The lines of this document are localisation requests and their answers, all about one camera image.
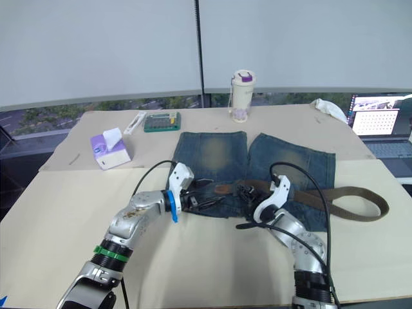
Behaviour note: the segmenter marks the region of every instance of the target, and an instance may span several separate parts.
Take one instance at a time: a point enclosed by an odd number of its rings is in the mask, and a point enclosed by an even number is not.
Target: brown belt
[[[269,183],[263,182],[261,180],[245,180],[238,183],[251,185],[257,189],[265,191],[266,193],[270,192]],[[236,186],[233,185],[217,185],[214,192],[217,194],[230,194],[233,192],[235,187]],[[323,193],[328,202],[330,213],[344,219],[361,222],[371,222],[381,219],[389,212],[389,205],[386,202],[386,200],[380,195],[365,188],[341,187],[335,189],[326,189],[323,190]],[[380,214],[378,216],[362,216],[360,214],[355,214],[353,212],[340,208],[332,203],[333,200],[336,200],[337,198],[341,198],[343,196],[360,196],[366,200],[369,200],[379,208]],[[295,191],[294,201],[297,201],[308,206],[312,206],[313,208],[318,209],[320,211],[324,211],[323,202],[317,190]]]

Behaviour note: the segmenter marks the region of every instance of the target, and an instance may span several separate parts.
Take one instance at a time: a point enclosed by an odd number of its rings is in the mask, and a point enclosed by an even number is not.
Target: green band
[[[123,256],[122,254],[114,253],[112,251],[109,251],[108,249],[105,249],[101,246],[96,246],[96,248],[93,251],[96,254],[103,254],[105,256],[109,256],[113,259],[118,259],[119,261],[122,262],[127,262],[129,261],[129,258],[127,256]]]

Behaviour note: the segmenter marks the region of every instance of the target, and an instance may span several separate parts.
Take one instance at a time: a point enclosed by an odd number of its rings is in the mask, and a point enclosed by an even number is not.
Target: blue gripper part
[[[170,200],[170,210],[172,212],[172,220],[175,223],[178,223],[178,212],[177,212],[177,209],[176,209],[176,204],[174,203],[174,198],[173,198],[172,191],[168,190],[167,191],[167,196],[169,197],[169,200]]]

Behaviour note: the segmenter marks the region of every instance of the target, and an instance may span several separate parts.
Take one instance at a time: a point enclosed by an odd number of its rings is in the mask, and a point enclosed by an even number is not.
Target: beige tabletop
[[[140,125],[131,136],[125,136],[133,160],[117,169],[150,167],[161,160],[171,159],[183,131],[244,131],[248,146],[258,134],[266,133],[297,145],[336,153],[337,160],[375,158],[348,125],[309,104],[252,107],[248,121],[243,124],[233,122],[226,108],[180,109],[179,112],[182,114],[179,131],[145,133]],[[123,131],[136,114],[137,111],[85,113],[41,170],[99,169],[93,159],[90,138],[114,127]]]
[[[93,255],[146,169],[39,173],[0,223],[0,297],[6,306],[53,308]],[[162,189],[168,168],[142,190]],[[380,160],[338,161],[335,184],[375,191],[389,203],[376,222],[332,216],[332,274],[341,301],[412,295],[412,200]],[[359,198],[335,201],[359,214],[378,210]],[[240,218],[183,214],[158,219],[125,268],[131,308],[288,304],[293,258],[262,229],[236,230]],[[325,233],[318,233],[322,238]],[[122,294],[116,308],[124,308]]]

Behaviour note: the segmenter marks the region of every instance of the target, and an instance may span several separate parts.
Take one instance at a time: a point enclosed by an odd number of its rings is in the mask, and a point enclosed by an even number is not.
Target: laptop keyboard
[[[379,159],[412,158],[412,144],[400,143],[367,143],[369,150]]]

